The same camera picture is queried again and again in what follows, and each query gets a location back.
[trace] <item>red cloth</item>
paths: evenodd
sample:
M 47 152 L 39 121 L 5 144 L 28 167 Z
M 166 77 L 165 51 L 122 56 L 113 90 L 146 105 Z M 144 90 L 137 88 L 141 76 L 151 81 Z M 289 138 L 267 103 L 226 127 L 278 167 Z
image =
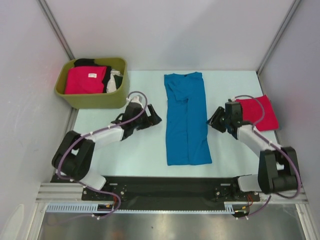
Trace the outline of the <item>red cloth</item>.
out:
M 106 66 L 77 66 L 69 69 L 64 94 L 101 94 Z
M 259 131 L 276 130 L 279 128 L 279 123 L 276 118 L 275 112 L 272 108 L 271 102 L 267 95 L 256 98 L 264 108 L 264 119 L 256 125 Z M 254 123 L 262 116 L 262 109 L 254 99 L 237 99 L 240 102 L 243 110 L 243 120 Z

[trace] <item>olive green basket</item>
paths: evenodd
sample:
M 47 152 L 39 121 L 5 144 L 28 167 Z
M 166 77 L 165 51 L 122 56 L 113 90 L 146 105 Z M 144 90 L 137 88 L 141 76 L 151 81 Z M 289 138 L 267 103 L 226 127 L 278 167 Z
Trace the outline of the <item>olive green basket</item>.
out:
M 129 93 L 129 79 L 127 72 L 127 62 L 119 57 L 95 58 L 94 62 L 102 66 L 111 66 L 113 69 L 123 74 L 121 86 L 111 93 L 94 94 L 65 94 L 66 82 L 69 69 L 73 68 L 75 60 L 66 63 L 55 84 L 55 93 L 65 99 L 71 107 L 75 109 L 120 109 L 127 102 Z

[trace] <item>gray wall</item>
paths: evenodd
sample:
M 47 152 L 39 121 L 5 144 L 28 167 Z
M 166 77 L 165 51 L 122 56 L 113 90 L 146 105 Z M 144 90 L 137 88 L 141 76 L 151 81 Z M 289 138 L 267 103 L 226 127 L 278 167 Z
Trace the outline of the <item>gray wall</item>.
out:
M 294 0 L 47 0 L 76 58 L 130 70 L 256 70 Z
M 320 1 L 303 0 L 260 79 L 298 154 L 311 209 L 320 223 Z
M 0 1 L 0 36 L 0 232 L 23 204 L 22 239 L 70 112 L 53 92 L 68 59 L 35 0 Z

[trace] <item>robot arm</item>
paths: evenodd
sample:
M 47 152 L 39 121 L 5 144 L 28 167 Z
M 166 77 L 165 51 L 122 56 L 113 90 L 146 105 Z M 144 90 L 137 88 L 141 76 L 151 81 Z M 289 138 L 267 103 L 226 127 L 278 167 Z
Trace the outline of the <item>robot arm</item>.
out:
M 112 121 L 111 125 L 123 123 L 137 116 L 143 110 L 141 99 L 141 96 L 133 97 L 125 108 L 124 113 L 121 113 L 114 121 Z M 105 185 L 106 179 L 97 171 L 90 169 L 94 150 L 113 142 L 125 140 L 133 134 L 135 129 L 142 130 L 160 123 L 162 119 L 157 115 L 153 106 L 149 104 L 147 107 L 150 116 L 144 112 L 140 117 L 127 124 L 106 129 L 82 139 L 73 147 L 72 151 L 64 159 L 61 167 L 61 174 L 67 175 L 75 181 L 81 181 L 87 186 L 100 190 Z M 65 152 L 80 137 L 81 134 L 75 131 L 69 131 L 65 135 L 52 159 L 52 166 L 56 169 L 58 168 Z
M 208 124 L 222 133 L 227 131 L 259 157 L 258 174 L 238 177 L 241 191 L 270 194 L 297 189 L 298 182 L 294 170 L 276 149 L 256 134 L 259 131 L 253 128 L 251 122 L 243 121 L 243 111 L 239 102 L 226 102 L 225 109 L 218 107 Z M 296 151 L 292 147 L 274 144 L 282 149 L 299 169 Z

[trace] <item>light blue table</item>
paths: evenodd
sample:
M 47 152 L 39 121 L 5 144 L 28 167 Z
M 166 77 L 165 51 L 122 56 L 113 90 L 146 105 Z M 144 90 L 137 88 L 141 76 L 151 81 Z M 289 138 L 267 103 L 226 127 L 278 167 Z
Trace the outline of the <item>light blue table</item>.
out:
M 142 91 L 148 97 L 162 122 L 135 131 L 132 136 L 98 149 L 91 167 L 105 176 L 143 177 L 235 177 L 257 174 L 258 157 L 228 133 L 209 127 L 208 144 L 212 164 L 168 166 L 166 159 L 167 94 L 164 74 L 187 74 L 192 71 L 129 71 L 130 90 Z M 262 90 L 254 71 L 201 71 L 203 73 L 208 119 L 217 107 L 237 95 L 259 97 Z M 74 130 L 87 133 L 107 126 L 122 109 L 81 109 Z M 264 135 L 276 142 L 273 131 Z

